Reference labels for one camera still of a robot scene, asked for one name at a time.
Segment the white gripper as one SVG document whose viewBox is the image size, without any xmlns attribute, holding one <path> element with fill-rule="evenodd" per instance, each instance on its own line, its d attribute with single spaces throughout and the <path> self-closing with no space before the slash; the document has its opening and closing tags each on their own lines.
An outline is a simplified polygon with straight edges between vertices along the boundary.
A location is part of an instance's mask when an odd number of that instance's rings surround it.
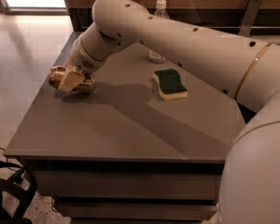
<svg viewBox="0 0 280 224">
<path fill-rule="evenodd" d="M 103 46 L 104 40 L 100 35 L 80 35 L 64 62 L 63 66 L 66 68 L 58 89 L 70 92 L 84 80 L 83 71 L 87 73 L 97 71 L 106 60 Z"/>
</svg>

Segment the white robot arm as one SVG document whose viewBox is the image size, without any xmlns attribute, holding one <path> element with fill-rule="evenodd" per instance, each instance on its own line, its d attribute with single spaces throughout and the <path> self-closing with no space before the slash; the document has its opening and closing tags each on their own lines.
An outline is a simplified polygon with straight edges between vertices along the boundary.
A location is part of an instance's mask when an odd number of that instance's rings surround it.
<svg viewBox="0 0 280 224">
<path fill-rule="evenodd" d="M 59 88 L 71 91 L 134 42 L 158 52 L 255 112 L 220 182 L 217 224 L 280 224 L 280 46 L 153 16 L 131 0 L 96 0 Z"/>
</svg>

